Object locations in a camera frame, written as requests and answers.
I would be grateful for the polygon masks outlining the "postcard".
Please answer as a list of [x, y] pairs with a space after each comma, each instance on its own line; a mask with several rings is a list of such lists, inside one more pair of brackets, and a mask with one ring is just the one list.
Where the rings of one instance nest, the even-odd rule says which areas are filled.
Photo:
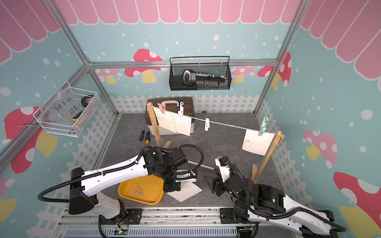
[[274, 136], [275, 134], [268, 132], [259, 136], [258, 131], [246, 130], [242, 149], [250, 153], [264, 156], [267, 153]]
[[178, 202], [183, 202], [191, 197], [188, 193], [185, 191], [173, 191], [168, 192], [167, 195], [171, 196], [172, 198], [176, 199]]
[[181, 182], [181, 193], [186, 197], [192, 197], [202, 192], [202, 189], [190, 181]]
[[159, 126], [166, 130], [176, 132], [176, 126], [173, 116], [174, 113], [168, 111], [162, 113], [161, 110], [157, 107], [154, 107], [153, 109], [155, 111], [155, 115]]
[[180, 116], [179, 114], [174, 114], [174, 123], [175, 123], [176, 133], [190, 136], [191, 120], [192, 118], [189, 118], [186, 116]]

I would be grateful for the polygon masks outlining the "pink clothespin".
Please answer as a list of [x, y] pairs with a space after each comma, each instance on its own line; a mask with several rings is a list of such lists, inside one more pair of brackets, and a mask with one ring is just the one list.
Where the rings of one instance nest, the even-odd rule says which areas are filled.
[[143, 193], [137, 183], [136, 183], [136, 188], [133, 190], [133, 192], [137, 194], [138, 196], [143, 196]]
[[158, 103], [157, 105], [158, 105], [158, 108], [159, 108], [160, 112], [162, 114], [165, 114], [165, 112], [166, 112], [166, 103], [165, 103], [165, 101], [163, 101], [161, 103]]

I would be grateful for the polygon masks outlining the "green clothespin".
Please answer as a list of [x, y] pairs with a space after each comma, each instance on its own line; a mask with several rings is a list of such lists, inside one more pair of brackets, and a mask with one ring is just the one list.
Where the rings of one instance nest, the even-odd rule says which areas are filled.
[[267, 130], [267, 121], [268, 121], [268, 118], [265, 117], [262, 121], [262, 124], [261, 124], [261, 127], [259, 129], [259, 133], [258, 133], [258, 136], [262, 136], [266, 130]]

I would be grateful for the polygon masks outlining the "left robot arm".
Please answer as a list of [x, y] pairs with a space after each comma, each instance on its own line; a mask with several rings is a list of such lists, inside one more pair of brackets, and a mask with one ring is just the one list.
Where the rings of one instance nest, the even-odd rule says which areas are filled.
[[50, 187], [38, 194], [39, 201], [68, 203], [71, 215], [82, 214], [101, 203], [101, 191], [126, 180], [154, 175], [163, 180], [163, 192], [180, 191], [181, 182], [197, 178], [197, 170], [204, 161], [204, 153], [195, 145], [189, 145], [200, 153], [195, 167], [181, 172], [179, 167], [188, 162], [183, 148], [144, 146], [137, 156], [105, 168], [84, 171], [78, 167], [71, 172], [71, 180]]

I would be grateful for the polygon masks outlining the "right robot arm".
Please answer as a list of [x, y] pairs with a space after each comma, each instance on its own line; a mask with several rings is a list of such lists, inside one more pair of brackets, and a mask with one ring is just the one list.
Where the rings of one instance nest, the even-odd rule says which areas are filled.
[[254, 238], [260, 224], [284, 228], [303, 238], [337, 238], [346, 228], [334, 222], [330, 210], [315, 211], [287, 196], [270, 185], [254, 183], [242, 175], [228, 159], [215, 160], [216, 176], [203, 176], [211, 193], [221, 196], [229, 194], [233, 208], [220, 209], [223, 224], [252, 224]]

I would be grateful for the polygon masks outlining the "yellow plastic tray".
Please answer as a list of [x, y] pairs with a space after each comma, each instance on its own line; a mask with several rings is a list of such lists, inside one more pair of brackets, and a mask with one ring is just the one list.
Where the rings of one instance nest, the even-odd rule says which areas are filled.
[[163, 186], [164, 180], [162, 178], [149, 175], [121, 182], [118, 194], [128, 200], [156, 205], [164, 195]]

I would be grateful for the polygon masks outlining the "white clothespin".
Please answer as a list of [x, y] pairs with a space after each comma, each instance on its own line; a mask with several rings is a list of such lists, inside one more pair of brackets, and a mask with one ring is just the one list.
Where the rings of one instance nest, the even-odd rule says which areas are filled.
[[210, 129], [210, 120], [209, 118], [205, 119], [205, 125], [204, 125], [204, 130], [208, 131]]
[[184, 115], [184, 102], [180, 102], [178, 115], [179, 115], [179, 118], [182, 118]]

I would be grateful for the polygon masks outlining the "brown lidded storage box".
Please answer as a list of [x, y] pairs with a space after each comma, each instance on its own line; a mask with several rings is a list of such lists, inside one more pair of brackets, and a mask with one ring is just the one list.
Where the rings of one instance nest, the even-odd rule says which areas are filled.
[[[183, 102], [183, 108], [184, 108], [184, 115], [186, 116], [190, 116], [190, 117], [194, 117], [195, 114], [194, 114], [194, 105], [193, 105], [193, 98], [192, 97], [172, 97], [172, 98], [156, 98], [156, 99], [148, 99], [147, 103], [152, 103], [153, 106], [157, 106], [158, 107], [158, 103], [161, 104], [162, 102], [165, 102], [165, 110], [169, 111], [169, 112], [172, 112], [172, 113], [175, 113], [177, 114], [177, 117], [179, 116], [178, 115], [178, 111], [180, 111], [180, 104], [181, 102]], [[156, 116], [164, 116], [166, 114], [168, 114], [167, 112], [165, 112], [164, 114], [162, 112], [155, 112]], [[146, 107], [146, 112], [144, 114], [145, 116], [145, 119], [146, 119], [146, 125], [148, 126], [150, 132], [154, 135], [154, 130], [153, 130], [153, 126], [152, 126], [152, 123], [151, 123], [151, 120], [150, 120], [150, 117], [149, 117], [149, 112], [148, 112], [148, 109]], [[194, 123], [195, 123], [195, 119], [191, 119], [191, 129], [190, 129], [190, 133], [193, 133], [194, 132]], [[168, 129], [165, 129], [163, 128], [162, 126], [160, 126], [160, 123], [158, 121], [158, 128], [159, 128], [159, 133], [160, 135], [173, 135], [173, 134], [178, 134], [174, 131], [170, 131]]]

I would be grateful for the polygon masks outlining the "wooden clothesline rack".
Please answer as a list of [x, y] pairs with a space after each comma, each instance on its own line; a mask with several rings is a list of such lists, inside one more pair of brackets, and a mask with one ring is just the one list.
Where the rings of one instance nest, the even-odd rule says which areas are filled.
[[[158, 121], [152, 103], [147, 103], [149, 117], [153, 126], [156, 143], [162, 147], [165, 143], [171, 143], [173, 147], [180, 145], [195, 145], [204, 153], [203, 164], [213, 166], [214, 160], [221, 156], [235, 159], [236, 163], [243, 167], [244, 171], [252, 172], [254, 183], [265, 169], [276, 145], [284, 138], [281, 131], [275, 134], [271, 145], [264, 156], [247, 152], [242, 149], [246, 130], [259, 131], [261, 126], [256, 123], [254, 114], [249, 113], [211, 113], [195, 114], [194, 132], [190, 136], [183, 134], [160, 135]], [[205, 119], [210, 120], [210, 129], [204, 130]]]

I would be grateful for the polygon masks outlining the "socket set in basket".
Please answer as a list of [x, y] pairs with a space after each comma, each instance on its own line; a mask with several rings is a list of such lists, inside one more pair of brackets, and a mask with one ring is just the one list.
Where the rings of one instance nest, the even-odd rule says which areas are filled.
[[183, 72], [183, 85], [201, 88], [229, 88], [229, 79], [225, 75], [218, 77], [214, 74], [196, 73], [191, 70]]

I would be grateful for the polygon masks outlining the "black tape roll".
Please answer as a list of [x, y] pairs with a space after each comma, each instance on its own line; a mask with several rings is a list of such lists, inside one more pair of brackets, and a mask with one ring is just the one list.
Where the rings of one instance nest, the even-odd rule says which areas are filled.
[[84, 108], [86, 108], [90, 102], [92, 101], [93, 99], [93, 96], [84, 96], [82, 99], [81, 99], [81, 104]]

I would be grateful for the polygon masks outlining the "yellow handled screwdriver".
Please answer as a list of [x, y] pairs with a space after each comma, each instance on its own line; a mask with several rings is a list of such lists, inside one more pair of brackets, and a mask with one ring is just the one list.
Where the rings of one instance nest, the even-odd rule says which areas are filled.
[[145, 143], [146, 144], [150, 143], [150, 131], [149, 131], [149, 129], [147, 129], [147, 132], [146, 132]]

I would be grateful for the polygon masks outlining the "green handled screwdriver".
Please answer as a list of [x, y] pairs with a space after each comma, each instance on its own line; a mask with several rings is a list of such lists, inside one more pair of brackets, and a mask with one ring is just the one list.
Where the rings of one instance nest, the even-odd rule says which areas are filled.
[[145, 128], [146, 128], [146, 125], [143, 126], [143, 129], [140, 132], [139, 141], [143, 141], [144, 140], [144, 137], [145, 137]]

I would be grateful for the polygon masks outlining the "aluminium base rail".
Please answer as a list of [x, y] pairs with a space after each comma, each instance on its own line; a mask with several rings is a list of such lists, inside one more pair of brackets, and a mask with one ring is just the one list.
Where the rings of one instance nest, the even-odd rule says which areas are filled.
[[[235, 238], [243, 224], [223, 224], [219, 207], [145, 207], [139, 224], [131, 221], [101, 225], [108, 238]], [[65, 212], [53, 234], [55, 238], [98, 238], [98, 216]]]

